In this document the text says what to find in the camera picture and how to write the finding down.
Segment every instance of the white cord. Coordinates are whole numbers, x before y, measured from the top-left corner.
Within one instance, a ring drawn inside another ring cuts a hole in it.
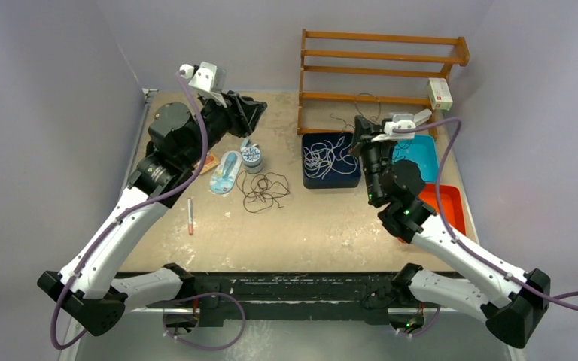
[[[357,170],[358,162],[348,152],[351,143],[346,147],[342,147],[344,142],[345,138],[342,136],[335,146],[330,141],[322,141],[312,144],[311,147],[303,147],[305,175],[307,178],[324,179],[330,171],[339,174],[353,174]],[[344,162],[354,168],[352,171],[339,171],[334,168],[336,162]]]

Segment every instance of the marker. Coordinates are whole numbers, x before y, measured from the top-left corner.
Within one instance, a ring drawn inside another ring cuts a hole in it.
[[[191,198],[187,199],[187,216],[188,216],[187,222],[189,222],[190,235],[192,235],[193,234],[193,210],[191,209]]]

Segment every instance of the wooden tabletop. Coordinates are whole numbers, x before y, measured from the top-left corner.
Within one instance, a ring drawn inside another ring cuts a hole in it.
[[[256,92],[242,95],[268,103],[251,139],[263,153],[262,173],[273,171],[287,177],[291,194],[280,199],[282,208],[250,214],[243,208],[243,194],[234,187],[226,195],[209,189],[213,170],[201,175],[138,243],[121,271],[150,272],[176,262],[191,272],[367,272],[396,271],[408,262],[433,271],[451,269],[435,256],[391,237],[377,218],[378,210],[367,204],[364,179],[352,189],[309,190],[303,186],[300,136],[296,135],[297,93]],[[158,107],[185,102],[182,93],[157,93],[148,122]],[[367,117],[377,116],[375,105],[360,105]],[[418,109],[382,106],[389,111]],[[306,126],[341,129],[344,124],[330,114],[352,123],[353,103],[310,102],[305,109]],[[445,129],[438,131],[438,156],[448,143]],[[135,164],[145,155],[147,127],[140,140]],[[242,139],[226,135],[214,148],[221,157],[237,150]],[[460,175],[451,154],[443,172],[443,184],[462,192],[467,236],[476,241]],[[194,234],[187,232],[187,198],[193,199]]]

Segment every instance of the wooden shelf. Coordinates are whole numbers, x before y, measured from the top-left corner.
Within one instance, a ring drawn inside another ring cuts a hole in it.
[[[393,43],[411,43],[411,44],[429,44],[429,45],[450,45],[451,53],[448,56],[431,56],[418,54],[391,54],[391,53],[363,53],[356,51],[339,51],[339,50],[318,50],[307,49],[306,40],[308,38],[330,39],[330,40],[348,40],[348,41],[381,41]],[[362,59],[362,60],[388,60],[395,62],[425,62],[432,64],[443,64],[440,71],[408,71],[408,70],[390,70],[379,68],[355,68],[344,66],[323,66],[323,65],[306,65],[307,57],[321,58],[344,58],[344,59]],[[425,108],[431,107],[430,100],[427,98],[413,98],[406,96],[366,96],[338,93],[316,93],[304,90],[305,73],[337,73],[337,74],[360,74],[375,75],[385,77],[418,77],[427,79],[429,77],[443,77],[447,81],[453,65],[466,66],[470,60],[470,54],[466,40],[460,38],[435,38],[426,36],[409,36],[409,35],[379,35],[379,34],[361,34],[351,32],[313,32],[303,29],[302,47],[300,49],[300,95],[298,98],[298,134],[330,132],[329,129],[310,129],[302,127],[303,120],[303,102],[308,100],[331,101],[331,102],[384,102],[390,104],[409,104],[421,105]],[[437,132],[435,128],[429,133],[435,138]]]

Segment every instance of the gray floor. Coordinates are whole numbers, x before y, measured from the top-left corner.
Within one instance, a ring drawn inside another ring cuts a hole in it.
[[[161,316],[131,313],[98,338],[86,336],[77,360],[486,360],[509,361],[508,348],[488,333],[484,325],[468,316],[443,312],[437,324],[411,342],[385,333],[387,326],[362,322],[248,321],[245,333],[231,348],[206,352],[163,337]],[[190,340],[207,345],[229,341],[239,329],[238,321],[222,328],[197,329]]]

